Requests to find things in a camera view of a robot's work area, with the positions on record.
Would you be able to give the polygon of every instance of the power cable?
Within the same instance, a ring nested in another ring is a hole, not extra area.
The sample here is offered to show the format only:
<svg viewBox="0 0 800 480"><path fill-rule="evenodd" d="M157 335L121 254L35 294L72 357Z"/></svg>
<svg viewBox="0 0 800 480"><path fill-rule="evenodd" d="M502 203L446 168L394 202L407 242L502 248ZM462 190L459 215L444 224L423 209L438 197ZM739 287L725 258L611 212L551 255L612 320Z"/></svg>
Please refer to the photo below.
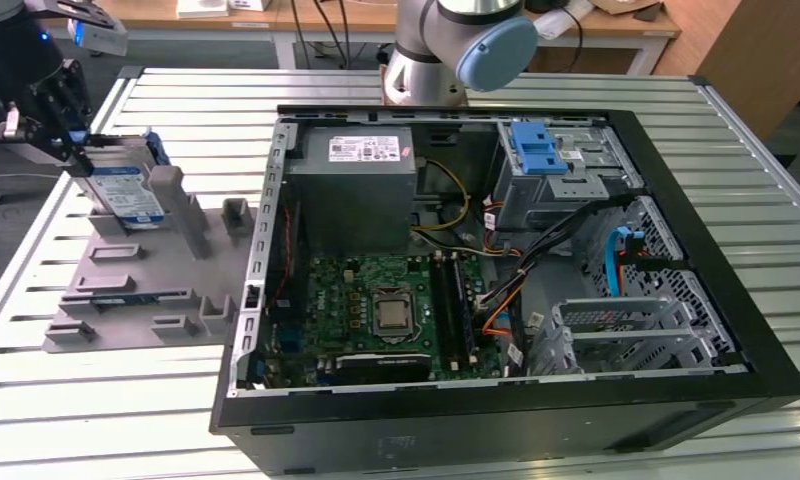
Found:
<svg viewBox="0 0 800 480"><path fill-rule="evenodd" d="M578 48L575 49L575 56L572 57L572 63L570 63L570 66L558 70L555 73L571 72L575 68L575 65L578 64L578 59L580 58L582 53L584 51L584 27L582 25L582 22L578 20L578 17L572 15L572 12L570 12L566 8L563 8L562 10L572 18L572 20L575 21L575 25L578 25Z"/></svg>
<svg viewBox="0 0 800 480"><path fill-rule="evenodd" d="M314 0L315 7L318 7L318 12L320 12L320 16L323 17L323 22L326 23L327 28L330 29L330 34L332 35L332 40L335 41L335 47L338 48L339 53L342 54L342 61L344 62L343 68L346 69L350 65L347 61L347 55L344 55L344 50L342 49L342 42L338 40L338 35L335 34L335 27L332 27L332 22L330 22L330 17L326 15L326 11L323 10L323 6L320 5L319 0Z"/></svg>
<svg viewBox="0 0 800 480"><path fill-rule="evenodd" d="M294 10L294 21L296 22L296 36L299 37L299 43L303 46L303 53L306 54L306 68L311 70L311 59L308 58L308 44L306 43L306 37L303 36L303 24L299 21L299 9L296 8L296 0L291 0L291 10Z"/></svg>
<svg viewBox="0 0 800 480"><path fill-rule="evenodd" d="M344 19L344 43L347 44L347 70L352 70L352 62L354 62L354 58L352 55L350 54L350 21L347 20L347 6L344 4L344 0L340 0L340 6L342 6L342 18Z"/></svg>

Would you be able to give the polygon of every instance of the sticker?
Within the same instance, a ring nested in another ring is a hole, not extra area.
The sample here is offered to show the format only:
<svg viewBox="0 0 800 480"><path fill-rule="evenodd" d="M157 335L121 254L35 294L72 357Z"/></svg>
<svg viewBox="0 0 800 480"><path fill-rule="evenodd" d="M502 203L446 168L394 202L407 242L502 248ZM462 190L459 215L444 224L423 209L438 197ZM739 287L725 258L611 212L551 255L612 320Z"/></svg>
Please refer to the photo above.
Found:
<svg viewBox="0 0 800 480"><path fill-rule="evenodd" d="M542 313L534 312L531 313L531 318L528 318L526 325L531 328L539 328L543 326L543 320L546 320L546 316Z"/></svg>
<svg viewBox="0 0 800 480"><path fill-rule="evenodd" d="M400 137L332 137L330 140L330 162L399 161Z"/></svg>
<svg viewBox="0 0 800 480"><path fill-rule="evenodd" d="M268 23L252 23L252 22L234 22L231 24L236 28L270 28Z"/></svg>
<svg viewBox="0 0 800 480"><path fill-rule="evenodd" d="M522 350L519 350L519 347L516 347L515 343L510 344L510 348L507 349L507 355L510 356L510 359L516 365L522 365L524 355L522 354Z"/></svg>
<svg viewBox="0 0 800 480"><path fill-rule="evenodd" d="M498 220L498 217L495 216L494 213L486 212L483 214L483 224L484 224L487 230L495 230L495 221L496 220Z"/></svg>
<svg viewBox="0 0 800 480"><path fill-rule="evenodd" d="M560 160L584 160L580 150L560 150Z"/></svg>
<svg viewBox="0 0 800 480"><path fill-rule="evenodd" d="M139 167L96 168L91 181L112 213L128 228L156 228L164 211L157 197L143 186L145 176Z"/></svg>

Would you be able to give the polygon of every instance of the cpu socket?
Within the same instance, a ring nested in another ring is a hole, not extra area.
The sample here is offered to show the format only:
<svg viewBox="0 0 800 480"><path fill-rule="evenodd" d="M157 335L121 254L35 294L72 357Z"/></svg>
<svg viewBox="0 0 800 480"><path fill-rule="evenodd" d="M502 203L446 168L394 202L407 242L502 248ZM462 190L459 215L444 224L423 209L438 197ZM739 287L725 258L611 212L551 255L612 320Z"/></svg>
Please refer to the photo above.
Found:
<svg viewBox="0 0 800 480"><path fill-rule="evenodd" d="M412 292L406 287L380 287L374 291L374 335L399 343L415 331Z"/></svg>

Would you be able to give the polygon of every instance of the yellow wire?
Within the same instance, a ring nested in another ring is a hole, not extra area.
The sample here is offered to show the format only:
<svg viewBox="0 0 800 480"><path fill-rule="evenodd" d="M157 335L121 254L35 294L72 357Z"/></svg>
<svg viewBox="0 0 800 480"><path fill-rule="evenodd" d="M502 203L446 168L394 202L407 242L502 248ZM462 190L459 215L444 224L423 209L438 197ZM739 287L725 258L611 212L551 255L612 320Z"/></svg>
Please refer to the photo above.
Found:
<svg viewBox="0 0 800 480"><path fill-rule="evenodd" d="M448 177L451 177L451 180L454 180L454 183L456 183L456 186L459 187L459 189L463 191L463 200L466 201L466 204L463 205L463 210L459 213L459 217L456 217L456 219L451 220L448 223L443 223L440 225L419 225L412 227L412 230L416 232L420 231L432 231L432 230L444 230L446 228L451 228L454 225L459 224L463 220L466 220L466 216L468 215L468 210L471 208L471 201L468 198L468 191L466 190L466 185L463 185L463 182L460 181L459 177L454 174L454 172L451 172L451 170L448 170L448 167L446 167L442 162L438 162L436 160L427 160L427 163L432 163L436 167L439 167L439 169L446 173L446 175Z"/></svg>

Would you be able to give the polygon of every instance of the green circuit board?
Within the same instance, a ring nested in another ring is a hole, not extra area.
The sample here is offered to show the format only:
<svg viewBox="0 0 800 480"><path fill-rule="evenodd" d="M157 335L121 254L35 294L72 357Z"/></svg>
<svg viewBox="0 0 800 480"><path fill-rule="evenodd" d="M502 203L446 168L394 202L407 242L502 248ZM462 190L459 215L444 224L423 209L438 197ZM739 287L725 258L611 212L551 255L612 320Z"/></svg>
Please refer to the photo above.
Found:
<svg viewBox="0 0 800 480"><path fill-rule="evenodd" d="M479 260L462 260L463 286L470 298L483 292ZM376 308L386 292L411 298L414 328L398 336L380 336ZM432 308L430 257L315 257L310 265L307 318L302 329L302 352L287 370L294 385L316 382L310 362L355 353L420 353L432 356L432 380L483 378L495 375L499 353L494 345L476 352L478 363L467 369L443 369L439 334Z"/></svg>

